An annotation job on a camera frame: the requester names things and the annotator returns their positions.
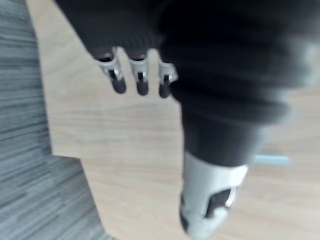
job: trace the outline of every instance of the light wood surface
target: light wood surface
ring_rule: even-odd
[[[120,52],[128,90],[118,95],[52,1],[28,4],[53,153],[81,158],[106,231],[120,240],[188,239],[178,218],[179,106],[158,97],[156,54],[150,53],[150,94],[141,97]],[[302,90],[290,102],[294,116],[272,131],[268,145],[290,156],[291,165],[253,166],[212,239],[319,239],[320,87]]]

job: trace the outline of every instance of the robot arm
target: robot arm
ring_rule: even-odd
[[[125,84],[118,62],[108,59],[115,46],[123,47],[133,64],[144,61],[133,53],[149,48],[159,49],[164,63],[174,64],[178,80],[170,90],[181,104],[184,133],[180,218],[189,236],[207,238],[227,217],[269,126],[289,112],[287,93],[310,79],[309,53],[319,39],[320,3],[56,2],[88,52],[118,80],[112,82],[116,92],[124,93]],[[132,67],[139,69],[133,73],[141,95],[148,92],[138,78],[146,76],[138,74],[147,72],[144,66]],[[162,72],[175,75],[167,68]],[[167,78],[160,81],[162,87],[171,82]],[[159,89],[160,95],[168,96],[168,90]]]

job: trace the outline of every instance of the white robot part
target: white robot part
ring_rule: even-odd
[[[214,233],[228,216],[247,172],[247,165],[214,165],[185,152],[180,217],[188,236],[203,240]]]

